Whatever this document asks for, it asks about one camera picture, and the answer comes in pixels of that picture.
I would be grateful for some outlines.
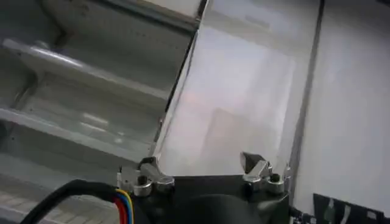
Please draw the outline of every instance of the white panel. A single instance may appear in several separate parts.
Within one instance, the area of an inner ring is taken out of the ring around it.
[[[160,148],[170,175],[243,173],[239,153],[285,166],[302,100],[317,3],[213,1]]]
[[[390,215],[390,8],[327,0],[294,204],[313,192]]]

